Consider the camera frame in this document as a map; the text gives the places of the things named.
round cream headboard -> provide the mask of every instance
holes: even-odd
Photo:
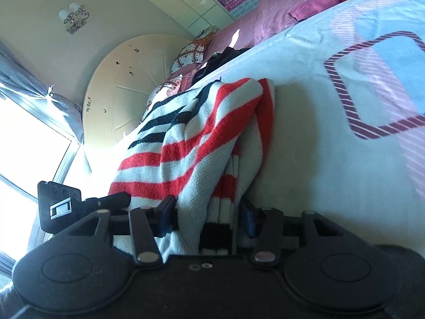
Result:
[[[138,126],[150,93],[166,81],[174,59],[189,43],[171,35],[144,35],[102,60],[87,87],[82,115],[92,169],[107,162],[108,151]]]

metal bolt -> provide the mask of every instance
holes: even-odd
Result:
[[[152,263],[159,259],[159,255],[155,252],[143,252],[137,256],[137,260],[140,262]]]
[[[267,251],[261,251],[254,255],[254,260],[256,262],[273,262],[275,259],[275,254]]]
[[[199,264],[189,265],[189,270],[191,271],[199,271],[200,269],[201,269],[201,266]]]

wall sconce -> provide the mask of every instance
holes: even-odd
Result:
[[[78,29],[81,29],[87,23],[90,14],[84,9],[84,5],[71,2],[68,8],[62,8],[58,16],[64,24],[71,23],[67,32],[73,35]]]

patterned pillow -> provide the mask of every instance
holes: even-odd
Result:
[[[162,102],[164,99],[176,95],[179,92],[182,75],[174,79],[167,80],[165,83],[158,86],[152,93],[149,95],[147,99],[146,109],[144,111],[142,121],[145,119],[147,113],[152,110],[152,107],[157,102]]]
[[[203,55],[207,50],[208,45],[214,39],[216,32],[217,29],[212,29],[206,36],[203,36],[205,33],[205,31],[203,31],[200,37],[195,39],[188,46],[185,46],[174,60],[173,67],[171,67],[171,71],[169,73],[173,74],[188,65],[202,63]]]

window frame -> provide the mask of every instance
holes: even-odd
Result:
[[[59,166],[56,170],[55,176],[52,179],[53,182],[63,184],[65,177],[75,158],[75,155],[77,154],[79,148],[82,146],[80,142],[76,139],[75,136],[69,134],[67,131],[62,130],[59,126],[57,126],[54,123],[54,121],[50,117],[46,116],[42,111],[39,111],[38,109],[34,107],[31,107],[19,97],[14,97],[14,96],[10,97],[5,94],[3,95],[6,97],[6,99],[12,100],[17,105],[19,105],[22,109],[24,109],[25,111],[30,113],[32,116],[34,116],[36,119],[40,120],[42,123],[46,124],[55,132],[59,133],[60,135],[62,135],[63,137],[67,138],[70,141],[70,144],[67,150],[65,151],[65,154],[63,155],[63,158],[61,162],[59,163]],[[26,198],[30,199],[31,201],[33,201],[34,203],[38,205],[38,199],[36,197],[29,194],[24,189],[20,188],[19,186],[14,184],[12,181],[8,180],[2,174],[0,174],[0,181],[4,182],[6,185],[16,190],[19,194],[25,196]],[[37,210],[37,214],[35,216],[34,223],[33,223],[29,240],[28,240],[27,253],[33,250],[35,247],[43,244],[45,236],[46,236],[46,233],[43,230],[41,230],[40,216]]]

